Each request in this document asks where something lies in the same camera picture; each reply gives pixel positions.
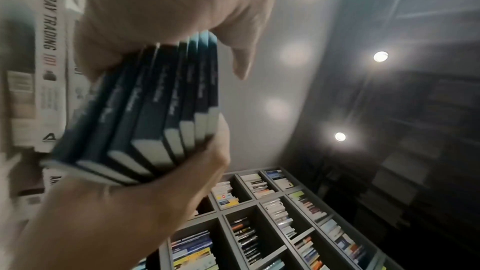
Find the hand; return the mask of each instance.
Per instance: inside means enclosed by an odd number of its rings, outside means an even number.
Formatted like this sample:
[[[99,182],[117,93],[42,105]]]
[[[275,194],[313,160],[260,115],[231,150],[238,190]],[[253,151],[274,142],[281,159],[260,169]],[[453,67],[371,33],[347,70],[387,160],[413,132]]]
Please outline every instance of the hand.
[[[230,163],[223,115],[206,148],[153,182],[61,180],[17,243],[12,270],[130,270],[193,214]]]
[[[176,43],[211,30],[233,52],[233,72],[248,76],[275,0],[86,0],[76,32],[79,66],[94,80],[144,45]]]

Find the white wall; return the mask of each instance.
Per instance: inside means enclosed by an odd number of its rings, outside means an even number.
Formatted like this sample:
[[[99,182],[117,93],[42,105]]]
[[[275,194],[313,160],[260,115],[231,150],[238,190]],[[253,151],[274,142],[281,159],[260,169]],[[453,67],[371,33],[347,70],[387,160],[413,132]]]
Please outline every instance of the white wall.
[[[297,125],[341,0],[277,0],[246,81],[219,49],[221,109],[230,126],[230,171],[277,165]]]

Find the bookshelf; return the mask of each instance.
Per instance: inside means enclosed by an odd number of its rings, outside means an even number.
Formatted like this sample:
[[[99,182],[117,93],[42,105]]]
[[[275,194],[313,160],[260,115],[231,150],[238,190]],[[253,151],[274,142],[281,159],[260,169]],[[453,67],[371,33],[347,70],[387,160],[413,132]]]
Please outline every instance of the bookshelf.
[[[282,190],[277,186],[274,180],[265,174],[266,170],[272,169],[282,170],[293,187]],[[268,188],[275,192],[257,199],[241,178],[241,176],[255,173],[260,175],[267,182]],[[214,195],[210,193],[202,202],[206,212],[187,221],[168,241],[160,246],[158,257],[161,270],[175,269],[172,242],[206,230],[210,232],[210,238],[213,242],[211,252],[214,254],[220,270],[263,270],[278,259],[285,263],[284,269],[309,270],[310,265],[302,258],[302,254],[298,252],[295,246],[306,238],[311,239],[312,247],[318,252],[319,259],[331,270],[382,270],[383,267],[386,267],[387,270],[402,270],[398,264],[386,256],[364,235],[282,168],[228,172],[223,175],[221,181],[230,181],[234,196],[239,198],[239,204],[221,210]],[[307,209],[289,196],[297,191],[302,191],[308,200],[326,212],[326,215],[322,218],[315,218]],[[295,229],[296,235],[292,239],[282,232],[264,207],[265,203],[276,199],[280,199],[288,212],[288,216],[293,219],[291,226]],[[257,231],[258,250],[262,257],[262,259],[250,265],[230,226],[231,222],[245,217],[248,218],[251,227]],[[364,262],[355,263],[321,229],[321,226],[329,220],[335,220],[356,244],[364,247]]]

